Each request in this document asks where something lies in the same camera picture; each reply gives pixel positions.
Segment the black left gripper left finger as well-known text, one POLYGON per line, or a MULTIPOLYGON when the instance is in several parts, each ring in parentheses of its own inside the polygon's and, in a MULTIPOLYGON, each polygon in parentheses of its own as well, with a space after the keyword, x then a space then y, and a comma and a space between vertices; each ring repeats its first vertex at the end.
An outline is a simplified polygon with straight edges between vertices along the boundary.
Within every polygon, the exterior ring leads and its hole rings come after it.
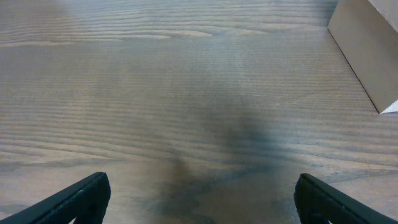
POLYGON ((102 224, 110 197, 108 176, 95 172, 1 224, 102 224))

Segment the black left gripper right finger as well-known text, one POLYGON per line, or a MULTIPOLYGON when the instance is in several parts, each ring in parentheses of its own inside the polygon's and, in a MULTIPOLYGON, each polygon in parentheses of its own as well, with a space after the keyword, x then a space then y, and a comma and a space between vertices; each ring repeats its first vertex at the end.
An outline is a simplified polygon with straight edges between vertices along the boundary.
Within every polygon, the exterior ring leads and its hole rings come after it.
POLYGON ((308 173, 296 183, 294 202, 302 224, 397 224, 308 173))

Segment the cardboard box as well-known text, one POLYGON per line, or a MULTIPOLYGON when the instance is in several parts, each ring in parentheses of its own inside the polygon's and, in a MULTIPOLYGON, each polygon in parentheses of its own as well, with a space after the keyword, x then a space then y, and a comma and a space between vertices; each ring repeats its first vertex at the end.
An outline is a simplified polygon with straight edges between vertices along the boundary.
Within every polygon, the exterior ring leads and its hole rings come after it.
POLYGON ((328 30, 380 114, 397 111, 397 0, 339 0, 328 30))

